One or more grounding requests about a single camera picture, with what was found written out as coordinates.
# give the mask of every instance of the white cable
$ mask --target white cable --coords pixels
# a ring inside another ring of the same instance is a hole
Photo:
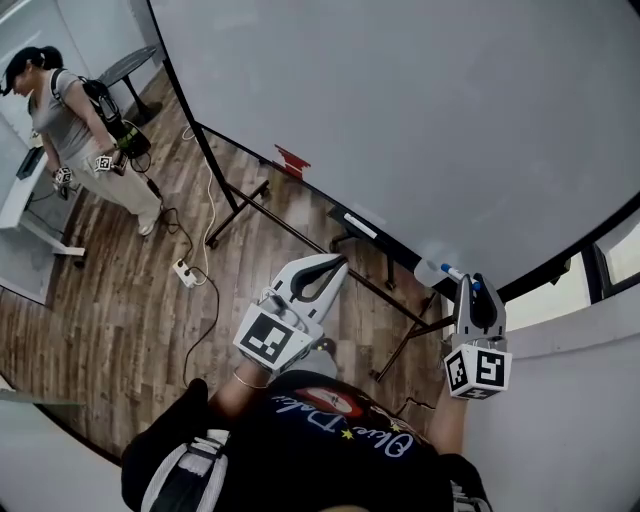
[[[196,136],[196,134],[195,134],[195,133],[192,133],[192,134],[191,134],[191,137],[185,137],[185,135],[187,134],[187,132],[188,132],[189,130],[191,130],[191,126],[187,126],[187,127],[184,129],[184,131],[182,132],[182,140],[191,140],[191,139],[193,139],[193,138]]]
[[[209,184],[207,185],[207,195],[209,196],[209,202],[211,203],[211,210],[213,211],[213,215],[211,216],[211,222],[209,223],[209,226],[207,226],[207,229],[202,235],[202,252],[204,253],[205,277],[202,281],[196,281],[195,283],[196,286],[202,286],[203,284],[205,284],[209,277],[209,256],[207,254],[206,244],[207,244],[207,237],[209,236],[209,231],[211,231],[211,228],[216,222],[216,203],[213,200],[213,197],[211,197],[211,183],[213,182],[213,171],[211,170],[211,167],[209,167],[209,163],[206,162],[206,164],[207,164],[207,169],[209,169]]]

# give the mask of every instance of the white backdrop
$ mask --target white backdrop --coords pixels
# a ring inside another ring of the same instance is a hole
[[[640,190],[626,0],[151,4],[197,121],[309,162],[423,263],[503,286]]]

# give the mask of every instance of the power strip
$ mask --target power strip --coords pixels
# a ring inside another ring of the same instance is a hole
[[[187,264],[184,261],[182,260],[176,261],[173,264],[173,270],[175,271],[176,274],[178,274],[178,277],[182,281],[182,284],[184,284],[187,288],[193,288],[196,285],[196,282],[198,280],[196,279],[196,276],[193,275],[193,272],[191,272],[191,269],[187,266]]]

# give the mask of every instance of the sticker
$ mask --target sticker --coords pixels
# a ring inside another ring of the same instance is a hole
[[[281,148],[277,144],[274,144],[274,146],[276,147],[278,152],[282,155],[282,158],[284,158],[284,169],[285,169],[285,171],[287,171],[292,176],[294,176],[294,177],[296,177],[296,178],[301,180],[302,179],[302,170],[305,167],[311,167],[311,164],[309,162],[304,161],[299,156],[296,156],[293,153],[290,153],[286,149]]]
[[[459,351],[447,361],[447,375],[449,376],[451,391],[460,389],[469,383],[467,371],[464,367],[464,360],[462,359],[462,351]]]
[[[240,341],[240,345],[265,361],[275,364],[292,334],[293,330],[260,313]]]
[[[478,352],[476,382],[478,384],[504,387],[504,366],[504,354]]]
[[[475,400],[484,400],[485,398],[489,398],[492,395],[498,393],[497,389],[480,389],[480,388],[471,388],[465,391],[464,393],[460,393],[458,397],[460,398],[473,398]]]
[[[337,412],[349,418],[357,418],[362,415],[362,409],[346,393],[327,388],[298,389],[296,393],[306,397],[321,411]]]

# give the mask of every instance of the black t-shirt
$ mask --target black t-shirt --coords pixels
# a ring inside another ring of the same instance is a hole
[[[123,455],[122,494],[139,510],[164,458],[207,429],[228,429],[207,405],[207,386],[187,392]],[[291,371],[230,429],[229,465],[216,511],[453,510],[453,490],[486,501],[475,468],[438,455],[405,422],[360,390],[323,375]]]

